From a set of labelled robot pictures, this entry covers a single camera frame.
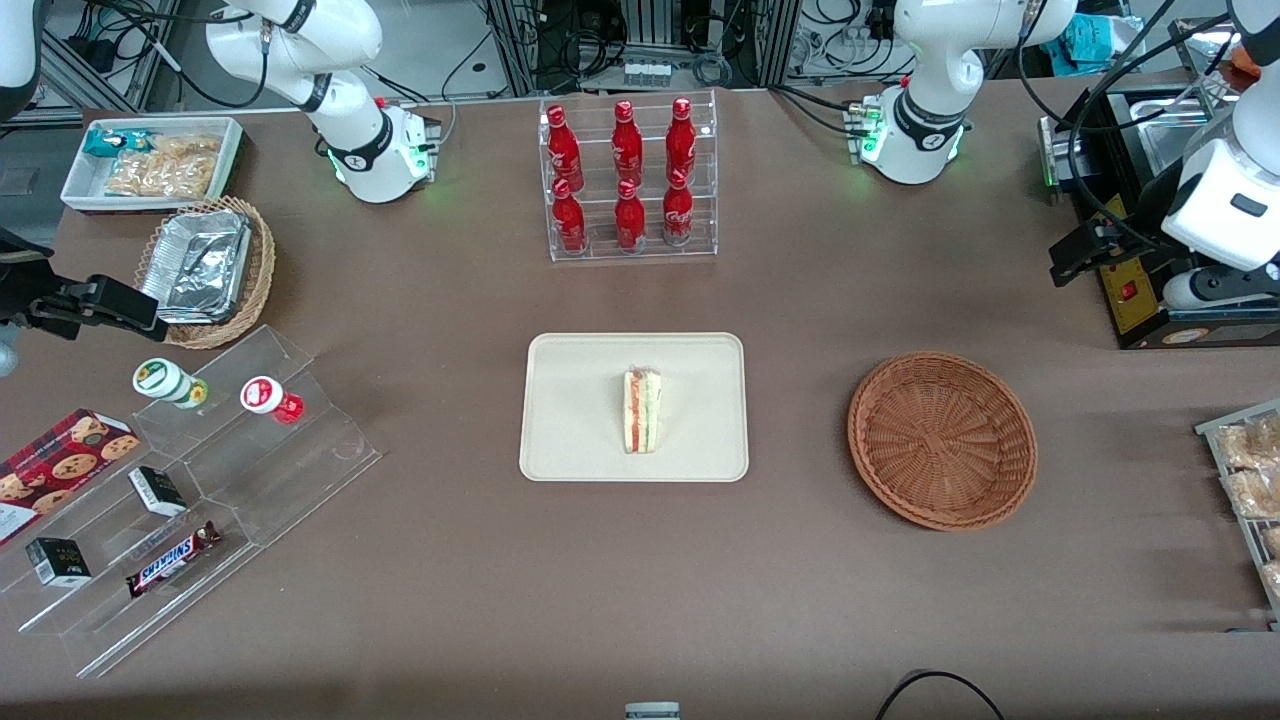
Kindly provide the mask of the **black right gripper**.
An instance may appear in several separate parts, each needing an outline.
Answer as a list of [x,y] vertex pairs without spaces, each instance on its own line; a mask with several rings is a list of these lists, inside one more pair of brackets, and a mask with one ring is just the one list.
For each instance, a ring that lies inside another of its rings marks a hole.
[[1,229],[1,322],[74,340],[84,323],[109,325],[152,342],[166,340],[169,325],[157,315],[157,300],[111,277],[72,281],[54,272],[54,250]]

